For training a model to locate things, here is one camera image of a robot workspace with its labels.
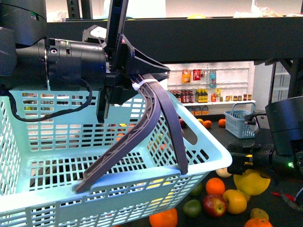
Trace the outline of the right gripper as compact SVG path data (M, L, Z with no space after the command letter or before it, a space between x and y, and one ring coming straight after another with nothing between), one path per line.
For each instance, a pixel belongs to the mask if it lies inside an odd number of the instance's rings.
M232 164L227 167L227 172L242 175L248 169L255 169L252 163L252 149L239 143L231 143L227 150L232 156Z

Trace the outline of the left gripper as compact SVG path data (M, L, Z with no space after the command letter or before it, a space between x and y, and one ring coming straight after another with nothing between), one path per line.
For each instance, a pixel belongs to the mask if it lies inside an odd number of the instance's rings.
M104 87L99 93L97 104L97 121L103 123L108 117L110 105L122 105L136 94L131 88L131 82L126 74L125 61L127 51L122 51L124 26L127 12L127 0L112 0L109 7L107 32L104 42L104 52L107 54L106 75ZM152 74L161 82L169 76L169 67L134 49L129 59L129 74Z

